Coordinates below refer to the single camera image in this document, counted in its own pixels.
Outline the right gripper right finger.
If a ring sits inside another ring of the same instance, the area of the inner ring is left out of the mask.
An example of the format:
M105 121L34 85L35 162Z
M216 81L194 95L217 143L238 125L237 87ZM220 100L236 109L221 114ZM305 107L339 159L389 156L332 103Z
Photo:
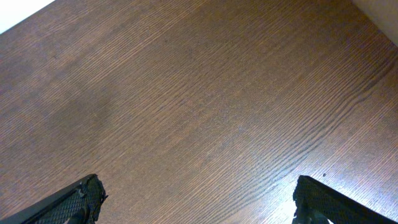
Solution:
M397 224L307 175L298 178L293 200L293 223Z

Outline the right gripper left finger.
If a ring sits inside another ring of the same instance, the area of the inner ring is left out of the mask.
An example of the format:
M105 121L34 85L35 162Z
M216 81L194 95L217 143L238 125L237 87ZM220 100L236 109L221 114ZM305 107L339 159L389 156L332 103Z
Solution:
M98 176L90 174L1 220L1 223L95 224L107 197Z

